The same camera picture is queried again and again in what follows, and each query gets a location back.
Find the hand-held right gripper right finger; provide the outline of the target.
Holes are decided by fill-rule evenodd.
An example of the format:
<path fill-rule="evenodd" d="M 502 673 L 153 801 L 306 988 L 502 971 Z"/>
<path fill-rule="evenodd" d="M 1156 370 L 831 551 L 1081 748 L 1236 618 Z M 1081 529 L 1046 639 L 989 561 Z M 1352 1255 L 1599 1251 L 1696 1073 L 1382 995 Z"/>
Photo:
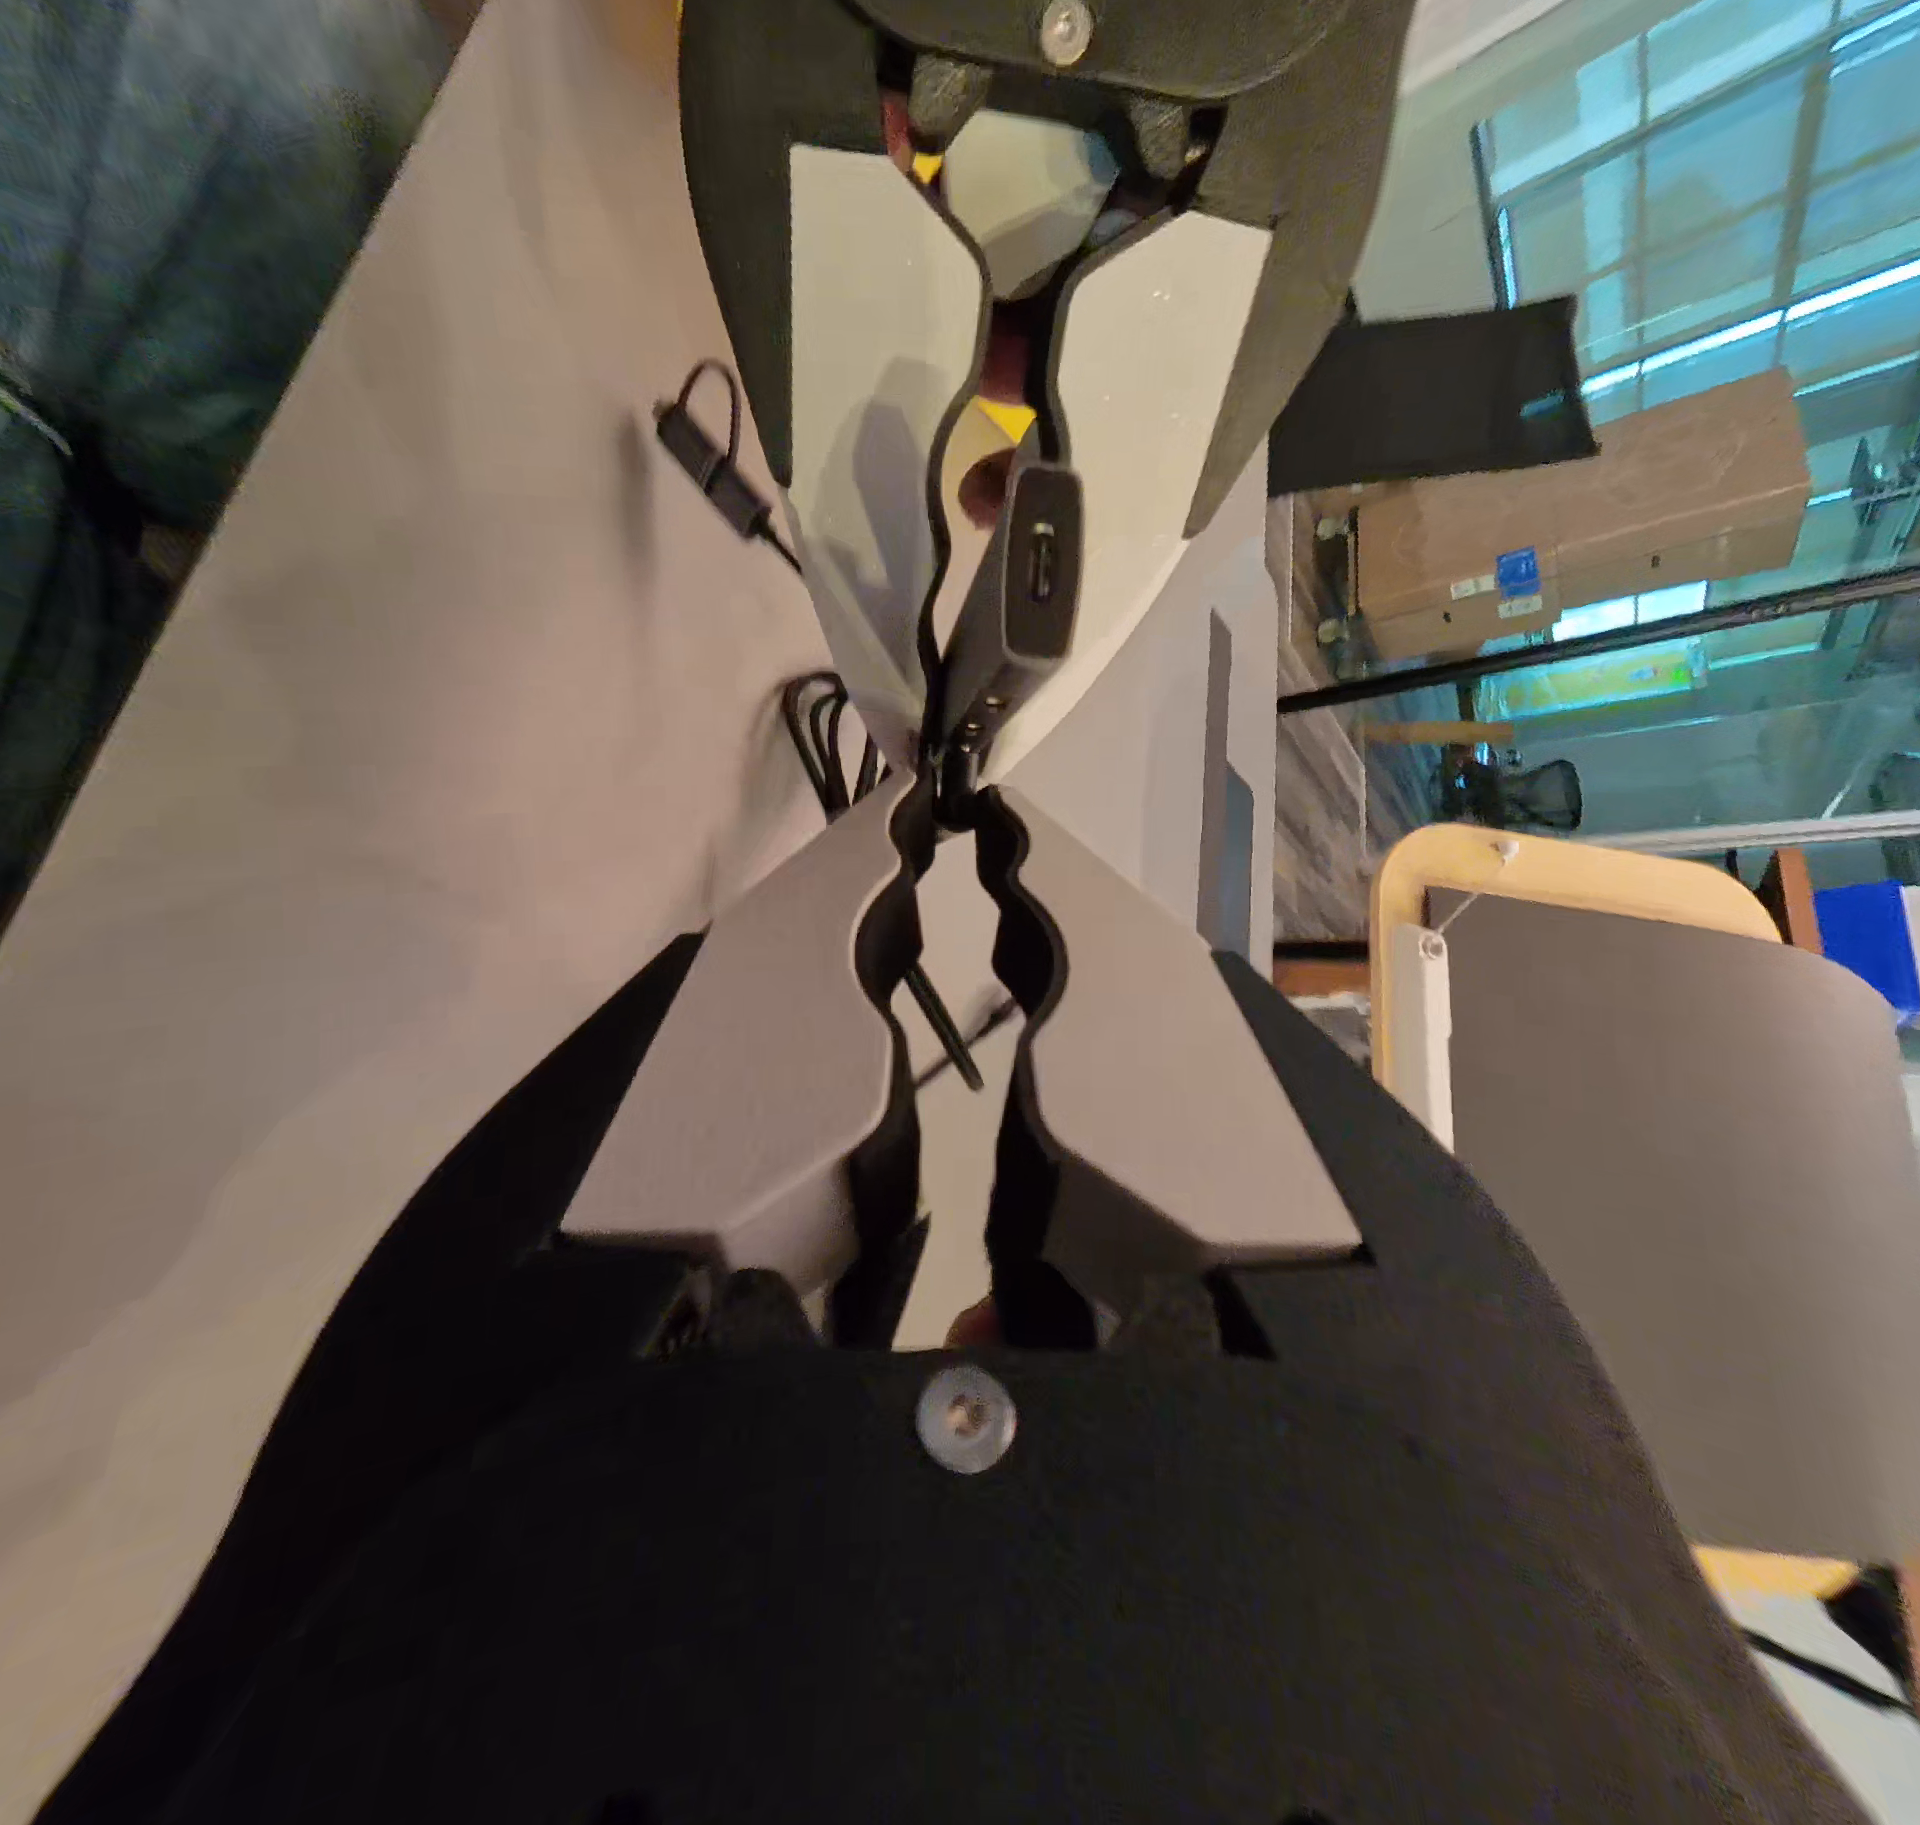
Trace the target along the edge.
<path fill-rule="evenodd" d="M 1066 1285 L 1362 1251 L 1214 946 L 1027 801 L 992 801 L 992 975 L 1022 1009 L 992 1273 Z"/>

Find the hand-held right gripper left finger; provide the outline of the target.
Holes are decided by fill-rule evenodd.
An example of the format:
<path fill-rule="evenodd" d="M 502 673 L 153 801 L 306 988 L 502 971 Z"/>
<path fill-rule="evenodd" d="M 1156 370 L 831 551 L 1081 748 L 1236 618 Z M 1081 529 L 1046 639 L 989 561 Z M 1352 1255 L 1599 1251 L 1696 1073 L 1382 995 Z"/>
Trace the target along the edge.
<path fill-rule="evenodd" d="M 904 867 L 904 801 L 869 795 L 709 928 L 564 1214 L 567 1234 L 778 1274 L 853 1266 L 848 1156 L 884 1130 L 896 1068 L 853 930 Z"/>

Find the person's blue jeans leg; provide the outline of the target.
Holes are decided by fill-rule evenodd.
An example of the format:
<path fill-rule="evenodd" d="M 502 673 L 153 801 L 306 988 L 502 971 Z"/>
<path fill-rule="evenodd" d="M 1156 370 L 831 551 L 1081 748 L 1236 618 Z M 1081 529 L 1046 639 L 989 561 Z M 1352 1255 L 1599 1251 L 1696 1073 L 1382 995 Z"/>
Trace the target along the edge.
<path fill-rule="evenodd" d="M 482 0 L 0 0 L 0 907 Z"/>

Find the stack of cardboard boxes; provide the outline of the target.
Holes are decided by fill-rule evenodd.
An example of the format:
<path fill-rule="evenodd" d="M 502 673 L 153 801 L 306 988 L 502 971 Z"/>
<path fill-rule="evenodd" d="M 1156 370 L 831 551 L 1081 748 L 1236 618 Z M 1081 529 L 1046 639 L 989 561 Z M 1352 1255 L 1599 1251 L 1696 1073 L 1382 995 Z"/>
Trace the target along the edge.
<path fill-rule="evenodd" d="M 1362 631 L 1382 662 L 1473 656 L 1563 609 L 1793 561 L 1808 433 L 1751 370 L 1599 430 L 1599 459 L 1362 496 Z"/>

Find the person's left hand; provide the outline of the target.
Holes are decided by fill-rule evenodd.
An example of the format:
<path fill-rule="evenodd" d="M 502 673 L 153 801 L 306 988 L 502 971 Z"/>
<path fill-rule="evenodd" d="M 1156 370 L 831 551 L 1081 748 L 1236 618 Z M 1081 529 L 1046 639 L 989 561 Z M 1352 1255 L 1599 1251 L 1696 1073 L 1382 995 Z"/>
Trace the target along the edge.
<path fill-rule="evenodd" d="M 1018 459 L 1034 450 L 1034 379 L 1046 379 L 1034 346 L 1046 346 L 1046 331 L 1050 331 L 1046 297 L 992 304 L 992 315 L 989 315 L 989 361 L 979 361 L 979 388 L 976 388 L 976 404 L 967 404 L 976 462 L 952 481 L 959 512 L 979 534 L 1003 516 Z"/>

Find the blue box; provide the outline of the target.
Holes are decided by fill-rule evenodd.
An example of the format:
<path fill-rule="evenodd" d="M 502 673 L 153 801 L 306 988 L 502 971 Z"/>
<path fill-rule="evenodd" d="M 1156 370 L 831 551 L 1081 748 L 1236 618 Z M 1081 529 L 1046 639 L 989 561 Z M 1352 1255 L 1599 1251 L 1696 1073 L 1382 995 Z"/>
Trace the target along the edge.
<path fill-rule="evenodd" d="M 1815 889 L 1821 952 L 1866 975 L 1890 1024 L 1920 1024 L 1920 889 L 1911 881 L 1833 881 Z"/>

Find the dark board with wooden rim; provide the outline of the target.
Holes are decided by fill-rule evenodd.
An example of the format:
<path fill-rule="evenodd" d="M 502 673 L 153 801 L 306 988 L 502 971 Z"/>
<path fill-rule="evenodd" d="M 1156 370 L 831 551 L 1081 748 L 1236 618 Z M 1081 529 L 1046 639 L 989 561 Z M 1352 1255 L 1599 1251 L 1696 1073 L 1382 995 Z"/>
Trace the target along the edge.
<path fill-rule="evenodd" d="M 1544 1255 L 1702 1554 L 1911 1587 L 1911 1117 L 1886 995 L 1729 867 L 1419 830 L 1372 867 L 1372 1080 L 1448 938 L 1457 1156 Z"/>

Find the black office chair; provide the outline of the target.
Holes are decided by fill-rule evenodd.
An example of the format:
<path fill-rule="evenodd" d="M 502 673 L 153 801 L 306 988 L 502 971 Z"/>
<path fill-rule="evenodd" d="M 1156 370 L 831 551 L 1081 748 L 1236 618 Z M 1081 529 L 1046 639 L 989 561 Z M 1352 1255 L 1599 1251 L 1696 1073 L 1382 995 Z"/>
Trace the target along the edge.
<path fill-rule="evenodd" d="M 1434 769 L 1447 820 L 1473 830 L 1512 830 L 1512 835 L 1580 835 L 1587 830 L 1587 784 L 1570 757 L 1551 762 L 1490 762 L 1480 748 L 1447 748 Z"/>

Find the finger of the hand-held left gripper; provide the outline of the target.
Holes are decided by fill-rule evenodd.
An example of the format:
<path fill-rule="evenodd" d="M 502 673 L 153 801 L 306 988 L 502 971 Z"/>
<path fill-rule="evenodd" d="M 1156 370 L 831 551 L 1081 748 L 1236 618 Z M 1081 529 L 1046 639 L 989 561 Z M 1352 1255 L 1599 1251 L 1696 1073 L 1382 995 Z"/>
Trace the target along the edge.
<path fill-rule="evenodd" d="M 1179 209 L 1066 281 L 1050 404 L 1086 492 L 1086 565 L 1066 670 L 1007 713 L 1007 769 L 1086 701 L 1184 561 L 1261 268 L 1261 222 Z"/>
<path fill-rule="evenodd" d="M 936 462 L 989 351 L 989 268 L 892 154 L 791 150 L 784 516 L 828 662 L 884 748 L 924 738 Z"/>

